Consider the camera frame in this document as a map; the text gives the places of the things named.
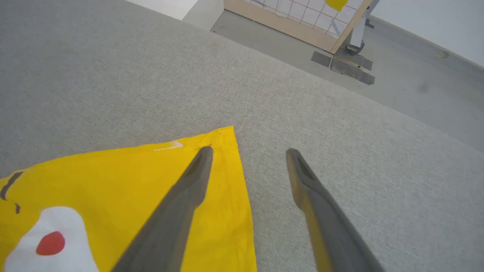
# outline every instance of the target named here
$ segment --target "yellow object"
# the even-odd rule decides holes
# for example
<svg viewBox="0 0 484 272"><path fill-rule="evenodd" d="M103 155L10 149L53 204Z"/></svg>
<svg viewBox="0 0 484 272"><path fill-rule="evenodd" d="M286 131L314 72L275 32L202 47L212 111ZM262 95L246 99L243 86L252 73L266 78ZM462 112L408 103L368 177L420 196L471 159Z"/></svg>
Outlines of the yellow object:
<svg viewBox="0 0 484 272"><path fill-rule="evenodd" d="M348 3L348 0L326 0L326 3L328 6L340 12L346 3Z"/></svg>
<svg viewBox="0 0 484 272"><path fill-rule="evenodd" d="M213 163L182 271L256 271L233 127L171 143L63 157L1 179L0 263L9 271L110 271L197 151Z"/></svg>

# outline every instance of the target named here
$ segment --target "gray floor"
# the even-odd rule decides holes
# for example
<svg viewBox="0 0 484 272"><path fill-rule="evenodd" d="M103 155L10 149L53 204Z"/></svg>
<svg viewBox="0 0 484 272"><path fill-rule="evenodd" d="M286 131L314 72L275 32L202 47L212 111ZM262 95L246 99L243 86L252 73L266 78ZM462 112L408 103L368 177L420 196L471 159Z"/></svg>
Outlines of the gray floor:
<svg viewBox="0 0 484 272"><path fill-rule="evenodd" d="M389 31L379 22L372 23L376 27L366 28L365 48L361 53L374 62L371 74L376 81L371 86L310 61L315 50L324 51L234 13L224 11L212 31L484 151L482 71L474 71L452 57L439 59L435 56L441 52L438 49L419 40L402 38L401 33Z"/></svg>

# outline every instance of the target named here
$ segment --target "wooden panel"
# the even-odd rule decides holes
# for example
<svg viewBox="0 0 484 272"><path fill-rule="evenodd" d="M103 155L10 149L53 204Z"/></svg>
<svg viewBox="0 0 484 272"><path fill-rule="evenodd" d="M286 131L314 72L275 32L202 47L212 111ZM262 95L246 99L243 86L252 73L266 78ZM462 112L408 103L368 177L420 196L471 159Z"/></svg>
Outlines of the wooden panel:
<svg viewBox="0 0 484 272"><path fill-rule="evenodd" d="M338 48L341 46L341 44L345 41L346 37L351 33L353 30L353 27L355 27L356 23L360 20L362 17L363 13L365 12L366 8L370 5L372 0L364 0L360 8L356 11L355 16L353 16L353 19L349 22L348 26L346 27L345 31L341 34L341 37L339 37L338 41L333 45L333 47L330 50L331 54L336 53Z"/></svg>
<svg viewBox="0 0 484 272"><path fill-rule="evenodd" d="M338 41L321 31L277 16L244 0L224 0L224 8L326 51L331 51Z"/></svg>

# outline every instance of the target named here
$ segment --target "gray carpet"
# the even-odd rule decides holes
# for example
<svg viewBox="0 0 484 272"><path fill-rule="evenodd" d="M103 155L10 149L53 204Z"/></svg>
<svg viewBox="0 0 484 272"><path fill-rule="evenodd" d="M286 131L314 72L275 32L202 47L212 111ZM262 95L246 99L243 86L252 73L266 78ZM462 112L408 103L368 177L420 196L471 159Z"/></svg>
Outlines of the gray carpet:
<svg viewBox="0 0 484 272"><path fill-rule="evenodd" d="M234 125L260 271L311 271L298 148L388 271L484 270L484 154L122 0L0 2L0 175Z"/></svg>

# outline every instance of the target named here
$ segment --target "white shape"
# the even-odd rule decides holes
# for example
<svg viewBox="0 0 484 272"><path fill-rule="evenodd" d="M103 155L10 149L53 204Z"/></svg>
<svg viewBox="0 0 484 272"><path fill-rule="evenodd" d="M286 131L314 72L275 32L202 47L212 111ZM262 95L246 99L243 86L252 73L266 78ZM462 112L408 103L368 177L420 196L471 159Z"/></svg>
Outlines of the white shape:
<svg viewBox="0 0 484 272"><path fill-rule="evenodd" d="M302 17L302 20L308 24L314 25L316 24L319 14L320 13L315 10L306 9L306 12L304 12L304 16Z"/></svg>
<svg viewBox="0 0 484 272"><path fill-rule="evenodd" d="M338 13L337 10L330 7L328 4L324 5L323 10L321 12L323 12L324 14L329 15L333 18L336 17L336 14Z"/></svg>
<svg viewBox="0 0 484 272"><path fill-rule="evenodd" d="M62 251L51 256L36 253L40 240L58 231L65 240ZM43 210L39 220L20 239L5 260L5 272L98 272L82 217L69 207Z"/></svg>
<svg viewBox="0 0 484 272"><path fill-rule="evenodd" d="M128 2L182 20L197 0L127 0Z"/></svg>
<svg viewBox="0 0 484 272"><path fill-rule="evenodd" d="M341 9L341 12L339 12L338 15L336 15L336 19L348 24L351 21L351 19L353 19L353 17L355 16L355 13L356 13L355 9L344 6Z"/></svg>
<svg viewBox="0 0 484 272"><path fill-rule="evenodd" d="M324 3L325 3L324 0L309 0L307 7L320 12L324 7Z"/></svg>
<svg viewBox="0 0 484 272"><path fill-rule="evenodd" d="M277 8L277 0L265 0L264 6L268 6L272 9L276 9Z"/></svg>
<svg viewBox="0 0 484 272"><path fill-rule="evenodd" d="M283 18L287 18L287 14L282 13L282 12L275 11L275 14L276 14L277 16L281 16L281 17L283 17Z"/></svg>
<svg viewBox="0 0 484 272"><path fill-rule="evenodd" d="M252 0L252 4L253 4L254 6L257 6L257 7L263 7L263 5L262 5L261 3L259 3L259 2L255 2L254 0Z"/></svg>
<svg viewBox="0 0 484 272"><path fill-rule="evenodd" d="M356 22L356 25L353 27L353 30L351 31L351 38L349 40L350 45L353 45L356 47L360 47L362 45L365 24L366 24L366 15L359 18L358 21Z"/></svg>
<svg viewBox="0 0 484 272"><path fill-rule="evenodd" d="M267 10L267 11L270 11L272 13L275 13L275 9L271 8L271 7L268 7L268 6L264 6L264 9Z"/></svg>
<svg viewBox="0 0 484 272"><path fill-rule="evenodd" d="M331 27L328 29L328 32L341 36L341 33L345 31L347 26L348 24L345 24L342 21L334 20Z"/></svg>
<svg viewBox="0 0 484 272"><path fill-rule="evenodd" d="M292 16L289 16L288 18L291 19L291 20L293 20L294 22L298 22L298 23L301 24L301 20L299 20L298 18L294 18Z"/></svg>
<svg viewBox="0 0 484 272"><path fill-rule="evenodd" d="M293 0L295 3L299 3L303 6L307 6L307 3L309 2L309 0Z"/></svg>
<svg viewBox="0 0 484 272"><path fill-rule="evenodd" d="M182 148L183 147L183 144L180 143L178 140L171 141L170 144L171 144L171 147L158 148L158 149L154 149L153 151L167 150L167 149L172 149L172 148Z"/></svg>
<svg viewBox="0 0 484 272"><path fill-rule="evenodd" d="M348 3L346 3L346 6L359 9L362 3L363 3L363 0L348 0Z"/></svg>
<svg viewBox="0 0 484 272"><path fill-rule="evenodd" d="M127 0L210 31L224 11L223 0Z"/></svg>
<svg viewBox="0 0 484 272"><path fill-rule="evenodd" d="M332 17L329 17L326 14L321 14L316 22L316 26L320 29L328 30L333 23L333 20Z"/></svg>
<svg viewBox="0 0 484 272"><path fill-rule="evenodd" d="M279 0L277 3L276 10L285 14L289 14L289 10L291 9L292 1L289 0Z"/></svg>
<svg viewBox="0 0 484 272"><path fill-rule="evenodd" d="M301 20L303 18L305 10L306 10L305 6L300 5L298 3L293 3L292 6L291 6L291 11L289 12L289 15L294 17L294 18L298 18L299 20Z"/></svg>

